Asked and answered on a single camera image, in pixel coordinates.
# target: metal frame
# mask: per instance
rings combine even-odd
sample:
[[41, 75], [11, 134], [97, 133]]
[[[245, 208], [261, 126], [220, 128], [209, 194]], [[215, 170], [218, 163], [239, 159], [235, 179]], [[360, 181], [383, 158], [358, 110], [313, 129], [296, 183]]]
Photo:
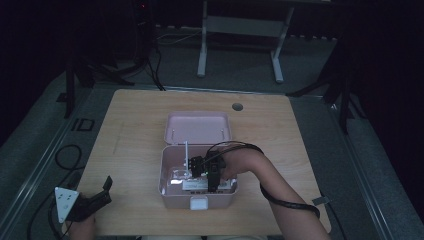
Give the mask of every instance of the metal frame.
[[290, 7], [285, 21], [268, 21], [253, 20], [243, 18], [231, 18], [220, 16], [208, 16], [208, 1], [203, 1], [203, 20], [202, 20], [202, 46], [200, 49], [199, 65], [197, 68], [197, 76], [205, 77], [206, 75], [206, 58], [207, 58], [207, 33], [221, 32], [231, 34], [244, 34], [265, 37], [278, 38], [277, 47], [271, 51], [271, 61], [275, 74], [275, 81], [282, 83], [284, 81], [281, 71], [280, 53], [289, 29], [290, 21], [293, 16], [294, 8]]

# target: dark background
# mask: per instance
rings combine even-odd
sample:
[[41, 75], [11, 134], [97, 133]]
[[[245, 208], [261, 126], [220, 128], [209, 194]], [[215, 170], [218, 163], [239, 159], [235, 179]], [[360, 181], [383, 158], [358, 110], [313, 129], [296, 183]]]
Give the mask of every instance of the dark background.
[[[269, 2], [269, 5], [262, 2], [260, 7], [244, 3], [226, 9], [231, 8], [232, 13], [238, 11], [239, 16], [261, 17], [267, 13], [271, 18], [283, 18], [272, 5], [280, 3]], [[359, 96], [423, 219], [424, 9], [418, 0], [361, 2], [298, 4], [289, 34], [335, 37], [346, 46], [358, 67], [353, 92]], [[133, 21], [128, 14], [133, 3], [117, 5], [112, 0], [101, 4], [81, 0], [0, 3], [0, 145], [46, 86], [64, 71], [70, 55], [83, 53], [113, 65], [117, 53], [131, 51], [120, 48], [119, 40], [135, 44]], [[346, 7], [350, 3], [355, 7]], [[157, 0], [151, 6], [154, 21], [163, 27], [201, 26], [201, 1]], [[212, 12], [225, 14], [219, 9], [211, 6]]]

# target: metal stand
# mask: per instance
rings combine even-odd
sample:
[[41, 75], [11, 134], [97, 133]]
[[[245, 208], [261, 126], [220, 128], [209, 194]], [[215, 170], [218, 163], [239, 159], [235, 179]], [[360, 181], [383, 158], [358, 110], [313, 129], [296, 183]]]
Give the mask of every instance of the metal stand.
[[69, 118], [75, 108], [75, 75], [78, 76], [79, 82], [83, 87], [91, 88], [95, 83], [92, 71], [101, 73], [120, 85], [134, 85], [133, 82], [121, 78], [118, 73], [110, 71], [87, 57], [72, 56], [66, 63], [66, 93], [60, 94], [57, 100], [59, 102], [66, 102], [64, 118]]
[[[343, 132], [348, 134], [346, 124], [349, 117], [349, 102], [352, 102], [350, 99], [350, 93], [353, 81], [357, 77], [357, 68], [357, 62], [355, 59], [352, 58], [350, 52], [343, 46], [343, 44], [339, 42], [321, 71], [318, 80], [298, 91], [287, 93], [286, 96], [300, 97], [314, 89], [317, 89], [318, 87], [329, 84], [329, 87], [323, 96], [324, 102], [333, 104], [341, 95], [339, 125]], [[359, 116], [365, 118], [363, 114], [360, 113], [358, 107], [356, 107], [353, 102], [352, 104]]]
[[278, 38], [277, 47], [275, 48], [275, 50], [271, 51], [271, 61], [272, 66], [274, 68], [275, 81], [277, 81], [278, 83], [284, 81], [279, 56], [293, 15], [293, 7], [289, 8], [286, 19], [283, 22], [208, 16], [207, 6], [208, 1], [204, 0], [202, 21], [202, 46], [200, 49], [199, 65], [197, 69], [198, 77], [204, 77], [206, 75], [206, 57], [208, 51], [206, 35], [208, 32], [220, 32]]

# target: gray carpet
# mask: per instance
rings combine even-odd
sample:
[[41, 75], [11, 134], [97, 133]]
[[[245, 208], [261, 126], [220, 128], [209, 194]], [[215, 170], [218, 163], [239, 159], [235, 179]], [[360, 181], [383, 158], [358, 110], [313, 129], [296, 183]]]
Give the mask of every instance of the gray carpet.
[[[281, 55], [285, 83], [277, 84], [273, 80], [267, 51], [238, 45], [224, 50], [218, 41], [211, 42], [206, 77], [197, 78], [199, 45], [195, 36], [185, 42], [160, 45], [162, 61], [159, 76], [168, 89], [184, 87], [284, 94], [315, 81], [333, 47], [334, 42], [288, 39]], [[155, 66], [158, 55], [153, 52], [151, 56]], [[127, 79], [136, 83], [134, 87], [127, 88], [154, 89], [147, 70], [127, 76]], [[46, 154], [46, 149], [55, 150], [52, 156], [45, 156], [51, 164], [48, 165], [45, 175], [40, 176], [41, 181], [31, 201], [18, 214], [16, 226], [10, 231], [9, 239], [26, 238], [28, 222], [35, 209], [66, 174], [53, 160], [58, 148], [77, 144], [82, 150], [81, 165], [86, 162], [113, 92], [118, 88], [122, 86], [108, 80], [99, 80], [92, 90], [78, 88], [81, 107], [76, 109], [71, 119], [65, 120], [62, 118], [64, 104], [55, 102], [59, 92], [64, 90], [62, 75], [51, 83], [21, 126], [0, 149], [1, 216], [10, 209], [20, 187], [43, 158], [43, 154]], [[310, 95], [322, 95], [324, 90], [325, 87]], [[318, 184], [322, 192], [330, 198], [334, 209], [333, 213], [327, 207], [332, 224], [332, 238], [343, 239], [341, 228], [344, 229], [347, 239], [379, 239], [381, 236], [364, 200], [363, 186], [358, 183], [357, 173], [352, 165], [352, 159], [357, 158], [390, 227], [392, 236], [387, 239], [422, 239], [423, 225], [406, 198], [368, 121], [358, 118], [349, 120], [350, 134], [346, 137], [334, 123], [337, 111], [333, 112], [319, 98], [296, 98], [292, 99], [292, 104]], [[76, 119], [94, 120], [93, 130], [72, 130]], [[61, 129], [65, 130], [60, 138], [56, 132]], [[52, 148], [52, 144], [57, 144], [57, 147]], [[76, 161], [77, 155], [75, 149], [67, 148], [59, 157], [69, 166]], [[34, 221], [32, 239], [53, 239], [47, 223], [49, 203], [50, 199]], [[134, 239], [123, 236], [117, 238]]]

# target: human arm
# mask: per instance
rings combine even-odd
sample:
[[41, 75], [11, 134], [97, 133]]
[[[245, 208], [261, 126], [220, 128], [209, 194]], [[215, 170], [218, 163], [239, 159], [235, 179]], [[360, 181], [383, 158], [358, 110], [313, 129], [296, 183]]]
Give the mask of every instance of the human arm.
[[[223, 158], [226, 163], [226, 168], [221, 175], [223, 179], [250, 171], [275, 199], [305, 203], [261, 152], [243, 148], [227, 152], [223, 154]], [[330, 239], [313, 212], [286, 208], [271, 202], [270, 205], [285, 239]]]
[[94, 240], [96, 230], [94, 214], [81, 222], [66, 222], [71, 240]]

